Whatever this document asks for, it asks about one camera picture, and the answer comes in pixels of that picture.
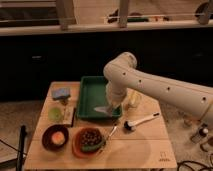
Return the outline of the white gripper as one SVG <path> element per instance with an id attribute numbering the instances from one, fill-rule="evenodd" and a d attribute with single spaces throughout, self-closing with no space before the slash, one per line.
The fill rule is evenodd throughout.
<path id="1" fill-rule="evenodd" d="M 127 96 L 125 87 L 108 82 L 106 85 L 106 99 L 110 106 L 114 109 L 119 107 Z"/>

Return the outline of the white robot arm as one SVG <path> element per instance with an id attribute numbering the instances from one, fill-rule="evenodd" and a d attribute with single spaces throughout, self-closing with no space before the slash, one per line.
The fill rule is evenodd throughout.
<path id="1" fill-rule="evenodd" d="M 136 69 L 137 59 L 123 52 L 103 69 L 106 99 L 114 108 L 119 106 L 131 88 L 152 98 L 180 108 L 213 127 L 213 88 L 147 74 Z"/>

